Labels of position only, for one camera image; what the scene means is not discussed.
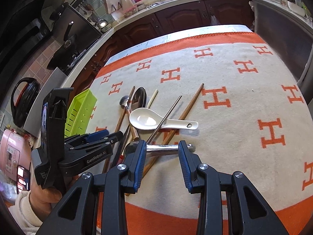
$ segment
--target wall outlet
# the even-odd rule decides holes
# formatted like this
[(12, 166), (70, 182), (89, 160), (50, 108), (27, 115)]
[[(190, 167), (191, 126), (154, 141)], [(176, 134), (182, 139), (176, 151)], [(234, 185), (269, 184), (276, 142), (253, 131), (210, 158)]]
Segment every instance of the wall outlet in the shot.
[(0, 126), (2, 125), (3, 118), (4, 118), (4, 113), (0, 111)]

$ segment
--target green plastic basket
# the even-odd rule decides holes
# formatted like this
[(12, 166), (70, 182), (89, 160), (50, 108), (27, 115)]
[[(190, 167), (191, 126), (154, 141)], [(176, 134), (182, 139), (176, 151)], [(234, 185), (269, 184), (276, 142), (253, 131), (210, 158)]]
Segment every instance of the green plastic basket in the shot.
[(87, 89), (74, 97), (67, 111), (64, 132), (65, 137), (86, 133), (90, 116), (96, 102), (97, 98), (93, 96), (90, 89)]

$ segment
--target white knit cuff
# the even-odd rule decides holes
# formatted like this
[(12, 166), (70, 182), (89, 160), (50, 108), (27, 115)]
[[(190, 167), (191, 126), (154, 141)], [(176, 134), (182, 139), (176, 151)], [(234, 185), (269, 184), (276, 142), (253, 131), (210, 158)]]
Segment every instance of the white knit cuff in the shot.
[(29, 202), (30, 191), (27, 193), (27, 197), (23, 197), (20, 202), (20, 208), (22, 215), (33, 226), (40, 227), (42, 225), (41, 220), (35, 215)]

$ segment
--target sleeve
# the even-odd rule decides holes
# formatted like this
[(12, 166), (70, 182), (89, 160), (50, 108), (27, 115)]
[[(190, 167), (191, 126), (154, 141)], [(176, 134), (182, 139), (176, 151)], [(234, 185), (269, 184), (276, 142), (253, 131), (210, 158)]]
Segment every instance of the sleeve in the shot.
[(30, 191), (20, 192), (16, 198), (15, 205), (9, 207), (9, 211), (16, 223), (27, 235), (36, 233), (42, 224), (30, 206), (29, 195)]

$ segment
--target white ceramic spoon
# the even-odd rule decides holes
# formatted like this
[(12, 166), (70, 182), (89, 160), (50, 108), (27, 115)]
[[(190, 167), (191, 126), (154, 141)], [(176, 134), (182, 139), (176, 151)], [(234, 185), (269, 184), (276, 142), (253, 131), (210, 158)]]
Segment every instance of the white ceramic spoon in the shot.
[[(139, 130), (154, 130), (162, 121), (163, 117), (147, 108), (135, 109), (129, 116), (129, 122)], [(198, 128), (198, 122), (166, 119), (161, 129), (187, 129), (195, 130)]]

